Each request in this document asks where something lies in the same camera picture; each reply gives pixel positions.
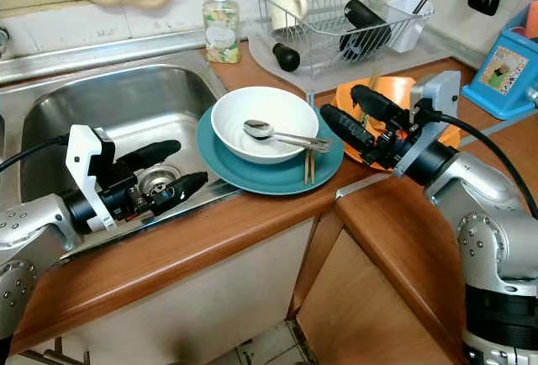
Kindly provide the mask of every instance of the blue plate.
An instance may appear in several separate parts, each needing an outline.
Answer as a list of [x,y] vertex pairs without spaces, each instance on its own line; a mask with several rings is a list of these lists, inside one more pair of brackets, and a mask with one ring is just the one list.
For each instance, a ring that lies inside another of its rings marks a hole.
[[198,151],[211,170],[226,182],[238,188],[260,194],[287,195],[303,193],[327,182],[338,171],[344,157],[344,144],[329,126],[319,120],[319,138],[332,140],[330,152],[316,153],[316,182],[305,185],[304,153],[276,165],[257,165],[244,161],[226,148],[214,133],[211,110],[206,111],[196,132]]

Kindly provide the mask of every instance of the stainless steel sink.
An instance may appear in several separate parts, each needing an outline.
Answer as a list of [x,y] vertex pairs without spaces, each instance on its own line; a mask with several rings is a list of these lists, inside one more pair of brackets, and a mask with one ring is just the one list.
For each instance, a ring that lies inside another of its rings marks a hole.
[[[160,217],[145,216],[121,224],[115,232],[88,235],[71,256],[236,192],[208,170],[196,147],[199,118],[224,93],[198,51],[7,88],[0,92],[0,158],[65,134],[72,124],[88,124],[107,131],[116,145],[116,157],[155,141],[181,142],[181,150],[161,165],[136,173],[145,192],[156,191],[182,174],[208,171],[208,184],[187,202]],[[3,173],[0,209],[74,188],[65,154],[65,147],[53,146]]]

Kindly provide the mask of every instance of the metal spoon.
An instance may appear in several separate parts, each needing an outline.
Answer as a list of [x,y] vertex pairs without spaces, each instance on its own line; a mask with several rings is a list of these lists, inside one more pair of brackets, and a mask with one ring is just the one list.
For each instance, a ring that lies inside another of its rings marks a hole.
[[248,119],[243,123],[243,130],[256,140],[267,140],[274,138],[287,144],[302,146],[304,148],[315,149],[320,152],[328,152],[330,141],[320,138],[309,138],[308,136],[284,134],[276,132],[272,126],[264,121]]

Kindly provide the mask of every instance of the blue container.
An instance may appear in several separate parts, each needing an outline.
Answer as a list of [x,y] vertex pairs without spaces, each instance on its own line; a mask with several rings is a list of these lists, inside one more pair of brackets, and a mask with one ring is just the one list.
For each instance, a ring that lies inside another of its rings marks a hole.
[[463,95],[498,119],[511,119],[532,110],[526,90],[538,78],[538,44],[512,33],[525,27],[529,7],[511,19],[501,31],[488,58]]

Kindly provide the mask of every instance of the cabinet door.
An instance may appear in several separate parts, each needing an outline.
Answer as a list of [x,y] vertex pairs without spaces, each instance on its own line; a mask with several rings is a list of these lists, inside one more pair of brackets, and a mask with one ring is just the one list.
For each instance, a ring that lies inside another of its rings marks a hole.
[[298,323],[320,365],[451,363],[345,231],[310,289]]
[[81,358],[87,349],[92,365],[211,361],[286,318],[312,224],[306,220],[68,333],[64,351]]

